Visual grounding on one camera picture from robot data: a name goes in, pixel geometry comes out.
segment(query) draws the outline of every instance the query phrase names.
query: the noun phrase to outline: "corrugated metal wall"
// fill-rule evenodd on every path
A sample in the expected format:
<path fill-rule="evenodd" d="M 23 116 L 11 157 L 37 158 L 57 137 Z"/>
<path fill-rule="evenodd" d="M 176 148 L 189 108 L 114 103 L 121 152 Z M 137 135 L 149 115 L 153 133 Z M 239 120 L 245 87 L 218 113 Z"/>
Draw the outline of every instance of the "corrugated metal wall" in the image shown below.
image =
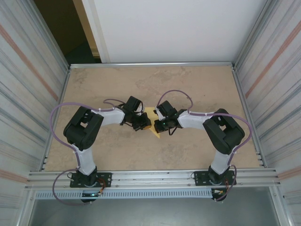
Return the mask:
<path fill-rule="evenodd" d="M 237 68 L 267 165 L 277 169 L 296 225 L 301 225 L 300 31 L 301 1 L 278 1 Z"/>
<path fill-rule="evenodd" d="M 48 117 L 68 65 L 30 1 L 0 1 L 0 225 L 10 225 L 30 170 L 39 170 Z"/>

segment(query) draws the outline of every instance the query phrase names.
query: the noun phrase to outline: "enclosure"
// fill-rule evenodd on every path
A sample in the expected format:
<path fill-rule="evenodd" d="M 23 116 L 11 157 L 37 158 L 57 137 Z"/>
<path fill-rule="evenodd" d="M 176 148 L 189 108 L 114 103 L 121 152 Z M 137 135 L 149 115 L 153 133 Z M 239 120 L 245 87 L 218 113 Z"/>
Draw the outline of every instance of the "enclosure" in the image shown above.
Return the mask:
<path fill-rule="evenodd" d="M 101 64 L 68 65 L 34 2 L 0 3 L 0 224 L 301 224 L 300 1 L 80 2 Z M 66 141 L 79 108 L 61 107 L 49 125 L 55 106 L 104 109 L 107 98 L 134 96 L 150 115 L 171 89 L 186 92 L 194 112 L 223 108 L 253 128 L 234 155 L 236 184 L 224 201 L 212 200 L 221 186 L 192 177 L 214 159 L 204 130 L 169 136 L 118 123 L 101 127 L 92 148 L 110 186 L 91 206 L 55 200 L 55 178 L 77 162 L 50 126 Z M 163 100 L 177 110 L 190 105 L 180 93 Z M 237 123 L 244 142 L 248 126 Z M 81 203 L 95 190 L 70 187 L 68 175 L 55 184 L 59 199 Z"/>

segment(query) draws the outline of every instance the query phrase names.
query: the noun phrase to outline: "vent grille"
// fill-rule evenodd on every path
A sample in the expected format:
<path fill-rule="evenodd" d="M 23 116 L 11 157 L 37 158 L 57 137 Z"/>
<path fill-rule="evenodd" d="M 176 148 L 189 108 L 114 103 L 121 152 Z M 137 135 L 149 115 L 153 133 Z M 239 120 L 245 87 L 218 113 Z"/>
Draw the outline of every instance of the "vent grille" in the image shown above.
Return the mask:
<path fill-rule="evenodd" d="M 92 191 L 57 191 L 60 199 L 81 199 L 82 194 Z M 99 197 L 83 197 L 83 199 L 148 199 L 148 198 L 212 198 L 210 188 L 191 189 L 129 189 L 104 190 Z M 52 191 L 37 192 L 36 199 L 54 199 Z"/>

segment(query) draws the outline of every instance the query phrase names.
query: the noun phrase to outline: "metal floor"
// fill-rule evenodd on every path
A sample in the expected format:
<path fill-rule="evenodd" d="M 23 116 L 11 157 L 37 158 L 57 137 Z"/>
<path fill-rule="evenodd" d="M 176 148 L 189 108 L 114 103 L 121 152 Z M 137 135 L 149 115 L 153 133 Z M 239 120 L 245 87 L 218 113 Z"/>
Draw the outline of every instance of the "metal floor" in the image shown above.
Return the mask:
<path fill-rule="evenodd" d="M 278 226 L 269 188 L 234 188 L 224 203 L 205 198 L 109 199 L 91 206 L 36 200 L 31 226 Z"/>

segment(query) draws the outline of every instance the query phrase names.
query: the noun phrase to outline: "white wall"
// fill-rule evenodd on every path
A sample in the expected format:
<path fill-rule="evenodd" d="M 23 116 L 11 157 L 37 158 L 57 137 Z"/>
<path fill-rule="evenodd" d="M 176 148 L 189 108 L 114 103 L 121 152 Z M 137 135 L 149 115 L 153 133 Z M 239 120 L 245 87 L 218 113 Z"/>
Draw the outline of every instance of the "white wall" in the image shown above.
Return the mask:
<path fill-rule="evenodd" d="M 105 63 L 233 61 L 266 0 L 83 0 Z"/>

